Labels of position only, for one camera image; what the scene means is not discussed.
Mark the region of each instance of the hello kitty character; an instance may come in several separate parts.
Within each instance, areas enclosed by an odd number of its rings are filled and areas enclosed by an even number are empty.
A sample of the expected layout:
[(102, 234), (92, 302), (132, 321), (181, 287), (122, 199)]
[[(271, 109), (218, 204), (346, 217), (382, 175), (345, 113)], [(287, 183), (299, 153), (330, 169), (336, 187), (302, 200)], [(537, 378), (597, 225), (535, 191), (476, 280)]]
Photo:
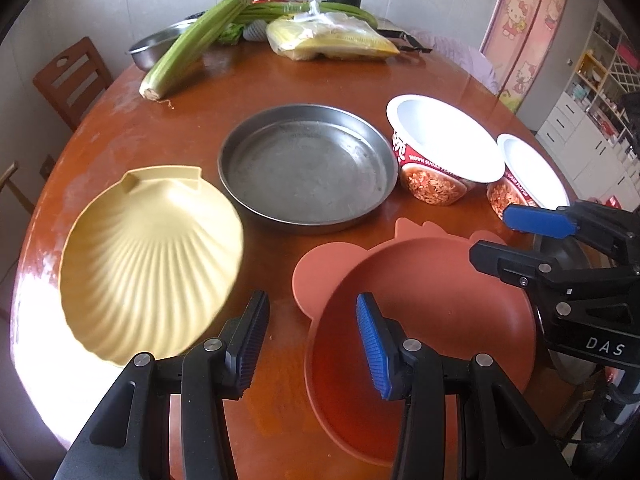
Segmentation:
[(518, 70), (516, 74), (516, 84), (513, 86), (513, 91), (518, 94), (524, 94), (527, 89), (527, 84), (533, 79), (533, 76), (536, 75), (537, 66), (529, 64), (525, 61), (522, 64), (522, 68)]
[(527, 27), (525, 21), (529, 6), (521, 0), (510, 0), (507, 4), (507, 22), (502, 28), (502, 34), (514, 40), (518, 34), (522, 34)]
[(560, 14), (562, 13), (562, 5), (556, 0), (551, 0), (546, 8), (545, 25), (549, 30), (554, 30), (560, 20)]

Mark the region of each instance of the white tiled wall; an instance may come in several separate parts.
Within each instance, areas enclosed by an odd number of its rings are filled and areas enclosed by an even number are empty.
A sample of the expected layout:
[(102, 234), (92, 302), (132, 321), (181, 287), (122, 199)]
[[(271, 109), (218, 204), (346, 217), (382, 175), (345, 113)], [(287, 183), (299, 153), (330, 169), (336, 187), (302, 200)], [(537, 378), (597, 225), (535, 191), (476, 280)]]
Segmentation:
[[(220, 0), (31, 0), (0, 45), (0, 170), (14, 158), (15, 180), (35, 201), (47, 153), (57, 156), (70, 131), (31, 83), (55, 54), (89, 36), (117, 76), (134, 41)], [(496, 0), (362, 0), (362, 7), (408, 28), (479, 47)], [(0, 274), (17, 256), (28, 222), (10, 193), (0, 196)]]

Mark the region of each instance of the silver metal bowl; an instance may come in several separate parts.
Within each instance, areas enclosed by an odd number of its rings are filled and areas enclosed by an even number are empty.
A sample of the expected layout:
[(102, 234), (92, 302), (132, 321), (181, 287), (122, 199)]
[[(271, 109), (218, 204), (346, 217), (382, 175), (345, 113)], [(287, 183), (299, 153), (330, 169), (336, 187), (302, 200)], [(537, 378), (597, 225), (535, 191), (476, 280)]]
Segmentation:
[(308, 104), (245, 120), (226, 138), (218, 171), (245, 209), (303, 233), (352, 225), (382, 204), (398, 179), (379, 131), (344, 110)]
[(140, 40), (129, 49), (133, 62), (140, 70), (149, 72), (172, 44), (175, 43), (175, 40), (191, 27), (191, 24), (195, 21), (182, 20)]

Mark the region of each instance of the instant noodle bowl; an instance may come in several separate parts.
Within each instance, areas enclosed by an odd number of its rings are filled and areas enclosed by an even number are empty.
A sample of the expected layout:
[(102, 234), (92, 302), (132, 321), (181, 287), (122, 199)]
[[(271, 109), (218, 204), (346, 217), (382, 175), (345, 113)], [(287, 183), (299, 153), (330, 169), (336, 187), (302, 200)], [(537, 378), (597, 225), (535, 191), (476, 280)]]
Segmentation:
[(418, 200), (450, 205), (476, 184), (499, 180), (504, 160), (478, 122), (437, 99), (401, 95), (386, 116), (394, 128), (400, 181)]
[(498, 137), (498, 149), (506, 168), (503, 177), (487, 187), (486, 197), (502, 218), (509, 204), (556, 209), (569, 198), (548, 162), (524, 140), (510, 134)]

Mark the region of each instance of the brown tabletop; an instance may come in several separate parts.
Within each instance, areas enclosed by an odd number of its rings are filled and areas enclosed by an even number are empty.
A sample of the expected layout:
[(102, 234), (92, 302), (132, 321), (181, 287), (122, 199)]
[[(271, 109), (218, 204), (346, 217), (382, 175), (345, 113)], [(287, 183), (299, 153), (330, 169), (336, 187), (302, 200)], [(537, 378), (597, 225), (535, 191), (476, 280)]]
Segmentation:
[[(494, 95), (436, 53), (402, 54), (387, 62), (293, 62), (264, 44), (244, 43), (207, 53), (200, 70), (170, 101), (161, 103), (140, 97), (142, 76), (133, 66), (125, 70), (74, 133), (40, 197), (18, 266), (12, 356), (43, 420), (67, 445), (118, 371), (85, 352), (66, 327), (58, 291), (60, 257), (82, 209), (127, 170), (159, 164), (200, 166), (203, 177), (221, 188), (218, 150), (226, 134), (250, 115), (291, 103), (331, 105), (359, 115), (391, 139), (386, 104), (406, 93), (446, 101), (494, 137), (508, 132), (526, 140), (555, 168), (530, 131)], [(423, 204), (396, 187), (365, 222), (336, 234), (291, 235), (243, 217), (245, 252), (237, 283), (219, 321), (202, 335), (217, 335), (223, 319), (239, 315), (252, 290), (261, 288), (270, 295), (271, 322), (252, 387), (240, 401), (225, 405), (241, 479), (388, 478), (388, 469), (340, 450), (316, 421), (303, 378), (310, 322), (294, 302), (291, 275), (297, 261), (319, 244), (348, 241), (370, 248), (392, 238), (399, 217), (433, 221), (464, 237), (486, 229), (511, 245), (530, 243), (527, 235), (502, 224), (482, 186), (447, 207)], [(526, 397), (549, 425), (572, 391), (538, 362)], [(179, 420), (172, 420), (175, 429)], [(174, 431), (172, 473), (181, 478), (178, 446)]]

